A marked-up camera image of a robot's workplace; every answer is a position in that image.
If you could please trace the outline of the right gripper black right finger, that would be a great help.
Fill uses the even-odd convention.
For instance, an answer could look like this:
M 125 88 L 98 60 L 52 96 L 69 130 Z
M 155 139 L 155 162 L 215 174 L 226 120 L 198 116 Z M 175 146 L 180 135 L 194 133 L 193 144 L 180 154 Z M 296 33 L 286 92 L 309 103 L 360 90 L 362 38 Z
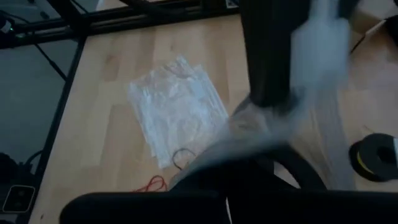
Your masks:
M 246 159 L 228 165 L 228 177 L 233 185 L 250 192 L 293 189 L 274 174 L 274 163 L 268 159 Z

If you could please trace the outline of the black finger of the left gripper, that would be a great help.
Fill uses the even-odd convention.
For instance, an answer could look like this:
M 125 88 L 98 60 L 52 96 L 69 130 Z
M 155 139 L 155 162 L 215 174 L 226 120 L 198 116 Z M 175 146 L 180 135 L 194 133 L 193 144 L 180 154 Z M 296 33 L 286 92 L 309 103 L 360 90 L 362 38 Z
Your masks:
M 240 0 L 250 99 L 277 106 L 290 93 L 292 32 L 308 19 L 308 0 Z

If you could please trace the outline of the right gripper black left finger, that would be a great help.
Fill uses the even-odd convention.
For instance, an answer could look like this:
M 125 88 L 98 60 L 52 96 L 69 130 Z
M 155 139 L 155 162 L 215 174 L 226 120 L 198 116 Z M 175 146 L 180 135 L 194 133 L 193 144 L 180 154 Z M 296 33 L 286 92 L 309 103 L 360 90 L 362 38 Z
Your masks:
M 173 190 L 214 190 L 226 192 L 227 163 L 195 169 L 179 177 Z

